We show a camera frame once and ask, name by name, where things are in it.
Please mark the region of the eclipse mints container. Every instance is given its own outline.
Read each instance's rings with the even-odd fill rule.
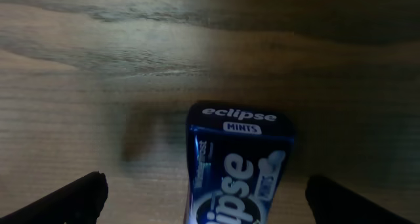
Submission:
[[[193,105],[185,224],[265,224],[294,134],[277,112],[213,101]]]

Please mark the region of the metallic blue packaging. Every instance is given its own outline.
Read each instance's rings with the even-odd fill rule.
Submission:
[[[201,101],[187,118],[185,224],[265,224],[295,130],[276,112]]]

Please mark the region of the black object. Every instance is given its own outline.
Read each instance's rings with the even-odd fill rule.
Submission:
[[[317,224],[412,224],[320,175],[309,179],[306,199]]]
[[[92,172],[0,219],[0,224],[94,224],[108,197],[103,173]]]

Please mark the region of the wooden table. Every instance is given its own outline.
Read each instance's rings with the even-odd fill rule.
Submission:
[[[420,222],[420,0],[0,0],[0,216],[90,171],[99,223],[182,223],[198,99],[284,111],[269,218],[323,173]]]

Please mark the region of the wood grain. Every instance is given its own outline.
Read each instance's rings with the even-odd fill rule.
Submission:
[[[99,223],[182,223],[199,99],[283,110],[269,223],[323,173],[420,222],[420,0],[0,0],[0,215],[90,171]]]

